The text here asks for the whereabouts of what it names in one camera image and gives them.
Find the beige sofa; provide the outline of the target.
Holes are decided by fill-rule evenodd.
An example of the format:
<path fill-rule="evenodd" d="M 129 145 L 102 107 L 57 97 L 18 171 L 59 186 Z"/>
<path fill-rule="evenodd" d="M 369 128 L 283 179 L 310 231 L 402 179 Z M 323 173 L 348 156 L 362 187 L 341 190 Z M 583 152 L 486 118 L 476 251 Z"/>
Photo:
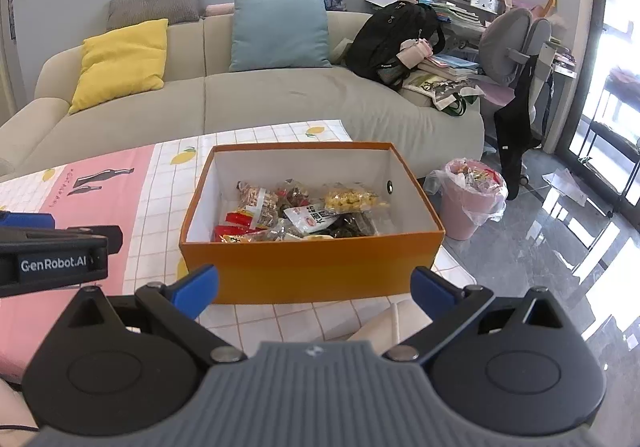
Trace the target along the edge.
<path fill-rule="evenodd" d="M 230 71 L 232 20 L 225 14 L 171 25 L 163 88 L 75 114 L 68 109 L 81 49 L 49 58 L 35 99 L 1 127 L 2 179 L 146 144 L 319 120 L 341 121 L 356 141 L 390 142 L 416 177 L 482 154 L 477 106 L 455 118 L 344 66 Z"/>

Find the grey cushion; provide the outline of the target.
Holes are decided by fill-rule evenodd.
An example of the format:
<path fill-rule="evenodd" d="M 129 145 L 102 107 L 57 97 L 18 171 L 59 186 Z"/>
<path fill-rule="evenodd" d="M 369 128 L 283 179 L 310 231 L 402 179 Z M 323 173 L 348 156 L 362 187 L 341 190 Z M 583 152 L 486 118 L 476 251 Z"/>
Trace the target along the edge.
<path fill-rule="evenodd" d="M 195 22 L 201 12 L 201 0 L 111 0 L 106 29 L 113 31 L 158 19 L 167 19 L 169 25 Z"/>

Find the pink trash bin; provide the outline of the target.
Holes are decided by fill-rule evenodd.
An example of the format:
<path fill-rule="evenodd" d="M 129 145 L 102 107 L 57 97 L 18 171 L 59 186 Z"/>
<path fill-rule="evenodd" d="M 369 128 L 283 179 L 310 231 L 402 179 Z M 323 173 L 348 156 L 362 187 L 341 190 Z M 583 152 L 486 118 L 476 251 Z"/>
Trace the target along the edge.
<path fill-rule="evenodd" d="M 503 177 L 483 162 L 454 159 L 424 180 L 429 194 L 439 193 L 439 218 L 450 239 L 469 240 L 488 220 L 499 222 L 508 188 Z"/>

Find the yellow snack clear bag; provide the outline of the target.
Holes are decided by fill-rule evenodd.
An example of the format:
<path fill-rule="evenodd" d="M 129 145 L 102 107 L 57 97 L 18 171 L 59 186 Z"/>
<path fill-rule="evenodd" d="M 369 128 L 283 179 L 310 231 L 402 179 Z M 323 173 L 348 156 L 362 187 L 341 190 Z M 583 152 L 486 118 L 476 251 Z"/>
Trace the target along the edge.
<path fill-rule="evenodd" d="M 364 213 L 390 206 L 376 191 L 358 182 L 329 185 L 322 200 L 326 211 L 332 214 Z"/>

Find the yellow chips white bag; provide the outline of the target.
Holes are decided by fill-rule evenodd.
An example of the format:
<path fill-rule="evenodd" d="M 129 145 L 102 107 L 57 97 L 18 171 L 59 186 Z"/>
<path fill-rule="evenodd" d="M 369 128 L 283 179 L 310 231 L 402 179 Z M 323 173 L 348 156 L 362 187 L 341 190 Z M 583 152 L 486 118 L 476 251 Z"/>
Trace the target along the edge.
<path fill-rule="evenodd" d="M 338 219 L 336 214 L 326 211 L 323 203 L 289 207 L 284 210 L 284 215 L 303 235 L 326 230 Z"/>

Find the yellow cushion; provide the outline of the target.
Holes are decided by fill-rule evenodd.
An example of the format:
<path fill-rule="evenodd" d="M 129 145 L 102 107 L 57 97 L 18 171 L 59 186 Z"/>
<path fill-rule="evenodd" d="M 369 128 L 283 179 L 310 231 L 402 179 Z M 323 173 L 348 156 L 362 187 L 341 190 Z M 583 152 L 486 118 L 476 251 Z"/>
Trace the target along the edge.
<path fill-rule="evenodd" d="M 68 114 L 140 92 L 162 89 L 168 20 L 141 22 L 86 38 Z"/>

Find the dark seaweed snack bag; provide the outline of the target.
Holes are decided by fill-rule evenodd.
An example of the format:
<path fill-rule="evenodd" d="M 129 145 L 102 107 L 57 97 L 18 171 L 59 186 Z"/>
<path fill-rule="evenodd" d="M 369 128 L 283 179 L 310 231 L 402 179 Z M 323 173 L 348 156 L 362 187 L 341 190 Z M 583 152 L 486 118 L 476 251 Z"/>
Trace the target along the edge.
<path fill-rule="evenodd" d="M 334 239 L 372 237 L 376 229 L 367 213 L 349 213 L 338 216 L 328 233 Z"/>

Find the small brown snack packet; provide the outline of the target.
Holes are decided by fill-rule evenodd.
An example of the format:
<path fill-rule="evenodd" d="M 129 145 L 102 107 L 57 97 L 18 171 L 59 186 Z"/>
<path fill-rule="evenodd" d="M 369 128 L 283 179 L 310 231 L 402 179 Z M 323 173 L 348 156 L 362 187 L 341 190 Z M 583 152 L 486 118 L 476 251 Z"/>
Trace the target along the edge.
<path fill-rule="evenodd" d="M 281 205 L 299 207 L 306 206 L 310 202 L 309 189 L 294 178 L 281 181 L 277 185 L 276 193 Z"/>

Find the peanut snack bag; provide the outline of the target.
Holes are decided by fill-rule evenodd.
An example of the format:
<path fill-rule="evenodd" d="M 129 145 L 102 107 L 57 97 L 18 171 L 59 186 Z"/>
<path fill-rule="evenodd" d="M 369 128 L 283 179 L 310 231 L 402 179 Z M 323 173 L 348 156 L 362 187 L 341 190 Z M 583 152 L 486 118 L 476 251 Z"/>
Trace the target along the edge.
<path fill-rule="evenodd" d="M 240 224 L 250 229 L 267 229 L 276 225 L 279 218 L 277 193 L 264 187 L 239 181 Z"/>

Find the black garment on chair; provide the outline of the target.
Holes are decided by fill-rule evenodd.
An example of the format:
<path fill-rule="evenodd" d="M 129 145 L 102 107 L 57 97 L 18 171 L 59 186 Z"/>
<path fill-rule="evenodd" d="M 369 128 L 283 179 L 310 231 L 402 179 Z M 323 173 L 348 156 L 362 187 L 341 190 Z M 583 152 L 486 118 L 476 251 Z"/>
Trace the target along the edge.
<path fill-rule="evenodd" d="M 522 156 L 534 138 L 529 118 L 529 91 L 538 58 L 530 56 L 521 70 L 513 99 L 494 113 L 501 175 L 508 189 L 508 201 L 518 196 L 521 186 Z"/>

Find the grey office chair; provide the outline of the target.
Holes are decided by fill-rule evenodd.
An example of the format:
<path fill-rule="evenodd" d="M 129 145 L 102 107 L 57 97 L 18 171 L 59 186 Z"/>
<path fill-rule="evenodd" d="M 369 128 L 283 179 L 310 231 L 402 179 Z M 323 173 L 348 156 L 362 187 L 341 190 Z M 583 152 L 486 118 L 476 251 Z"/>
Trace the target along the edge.
<path fill-rule="evenodd" d="M 529 10 L 514 8 L 496 17 L 480 38 L 477 54 L 480 74 L 474 78 L 474 82 L 484 92 L 484 98 L 480 100 L 480 114 L 485 123 L 489 144 L 497 151 L 494 113 L 513 99 L 516 82 L 530 56 L 536 56 L 538 60 L 529 91 L 530 128 L 534 138 L 529 150 L 539 147 L 544 139 L 549 115 L 542 116 L 540 132 L 534 129 L 534 124 L 540 94 L 553 92 L 552 64 L 555 49 L 550 44 L 550 35 L 551 24 L 547 19 L 535 19 Z M 522 157 L 521 185 L 526 181 Z"/>

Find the red snack packet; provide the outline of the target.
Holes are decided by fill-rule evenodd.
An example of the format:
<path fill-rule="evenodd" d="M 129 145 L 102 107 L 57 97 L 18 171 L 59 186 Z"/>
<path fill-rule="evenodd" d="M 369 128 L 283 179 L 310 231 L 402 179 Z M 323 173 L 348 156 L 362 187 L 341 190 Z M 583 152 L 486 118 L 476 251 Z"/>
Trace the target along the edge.
<path fill-rule="evenodd" d="M 232 242 L 239 237 L 258 233 L 259 227 L 253 226 L 253 215 L 247 211 L 232 211 L 224 215 L 222 222 L 213 231 L 214 242 Z"/>

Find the orange cardboard box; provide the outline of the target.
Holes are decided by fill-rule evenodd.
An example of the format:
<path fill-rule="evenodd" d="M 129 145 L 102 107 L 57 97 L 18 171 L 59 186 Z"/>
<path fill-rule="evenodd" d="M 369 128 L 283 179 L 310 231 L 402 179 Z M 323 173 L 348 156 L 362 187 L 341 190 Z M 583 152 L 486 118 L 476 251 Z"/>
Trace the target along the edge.
<path fill-rule="evenodd" d="M 272 188 L 359 184 L 390 209 L 382 236 L 224 243 L 214 230 L 239 201 L 238 182 Z M 294 304 L 406 293 L 432 267 L 445 229 L 408 164 L 389 142 L 220 144 L 209 151 L 180 230 L 186 267 L 217 269 L 221 304 Z"/>

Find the black backpack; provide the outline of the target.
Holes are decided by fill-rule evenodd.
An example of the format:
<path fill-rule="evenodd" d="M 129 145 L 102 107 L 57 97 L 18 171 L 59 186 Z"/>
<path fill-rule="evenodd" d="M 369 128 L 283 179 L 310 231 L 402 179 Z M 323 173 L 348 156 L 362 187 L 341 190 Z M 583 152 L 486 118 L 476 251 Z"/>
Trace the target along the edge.
<path fill-rule="evenodd" d="M 397 2 L 372 14 L 346 52 L 345 63 L 360 77 L 398 89 L 445 45 L 442 24 L 431 6 Z"/>

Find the teal cushion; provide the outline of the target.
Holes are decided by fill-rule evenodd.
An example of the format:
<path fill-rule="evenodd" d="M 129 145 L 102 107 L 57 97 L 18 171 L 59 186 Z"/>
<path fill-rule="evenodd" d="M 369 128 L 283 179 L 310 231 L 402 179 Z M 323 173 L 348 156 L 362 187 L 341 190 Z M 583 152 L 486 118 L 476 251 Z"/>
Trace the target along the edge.
<path fill-rule="evenodd" d="M 234 0 L 232 72 L 329 66 L 324 0 Z"/>

